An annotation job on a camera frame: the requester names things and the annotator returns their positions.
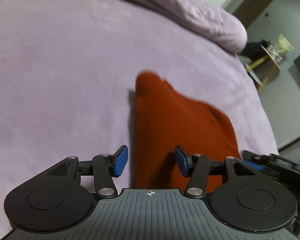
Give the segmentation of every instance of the orange cloth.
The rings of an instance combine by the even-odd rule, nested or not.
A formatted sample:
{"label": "orange cloth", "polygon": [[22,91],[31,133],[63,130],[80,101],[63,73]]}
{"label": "orange cloth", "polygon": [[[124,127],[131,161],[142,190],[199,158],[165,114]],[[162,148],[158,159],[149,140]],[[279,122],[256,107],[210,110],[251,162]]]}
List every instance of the orange cloth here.
{"label": "orange cloth", "polygon": [[[240,158],[229,118],[216,108],[177,93],[156,74],[142,73],[136,81],[135,140],[132,188],[185,189],[174,161],[176,145],[189,154],[201,153],[212,161]],[[221,176],[210,176],[207,192],[221,185]]]}

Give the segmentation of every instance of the white crosshair marker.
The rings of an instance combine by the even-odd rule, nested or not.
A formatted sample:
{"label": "white crosshair marker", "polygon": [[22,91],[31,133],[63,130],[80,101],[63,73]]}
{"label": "white crosshair marker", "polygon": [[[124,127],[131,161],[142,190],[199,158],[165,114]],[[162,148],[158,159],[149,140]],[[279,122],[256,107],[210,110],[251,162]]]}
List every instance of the white crosshair marker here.
{"label": "white crosshair marker", "polygon": [[153,196],[154,194],[157,194],[157,193],[155,193],[155,192],[153,192],[153,191],[149,191],[149,192],[147,192],[146,194],[148,194],[149,196]]}

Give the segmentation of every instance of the ribbed surface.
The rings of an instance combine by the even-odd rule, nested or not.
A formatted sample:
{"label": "ribbed surface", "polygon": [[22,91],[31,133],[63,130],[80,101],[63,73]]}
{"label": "ribbed surface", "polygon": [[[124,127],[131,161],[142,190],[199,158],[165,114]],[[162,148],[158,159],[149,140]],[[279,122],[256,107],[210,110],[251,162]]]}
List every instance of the ribbed surface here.
{"label": "ribbed surface", "polygon": [[125,189],[121,196],[101,200],[81,224],[52,234],[15,230],[7,240],[297,240],[281,229],[274,233],[243,233],[219,222],[204,202],[183,197],[178,190]]}

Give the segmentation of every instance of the pink bedding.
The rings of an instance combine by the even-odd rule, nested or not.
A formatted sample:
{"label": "pink bedding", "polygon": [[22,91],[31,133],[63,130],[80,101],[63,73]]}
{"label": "pink bedding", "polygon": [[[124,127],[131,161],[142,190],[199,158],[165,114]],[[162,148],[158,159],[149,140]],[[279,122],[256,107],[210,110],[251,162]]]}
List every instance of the pink bedding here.
{"label": "pink bedding", "polygon": [[[158,5],[167,18],[123,0],[0,0],[0,238],[17,185],[67,156],[132,146],[134,83],[145,69],[227,114],[239,150],[277,153],[253,82],[229,54],[245,44],[241,24],[202,2],[180,4]],[[115,183],[129,186],[129,163]]]}

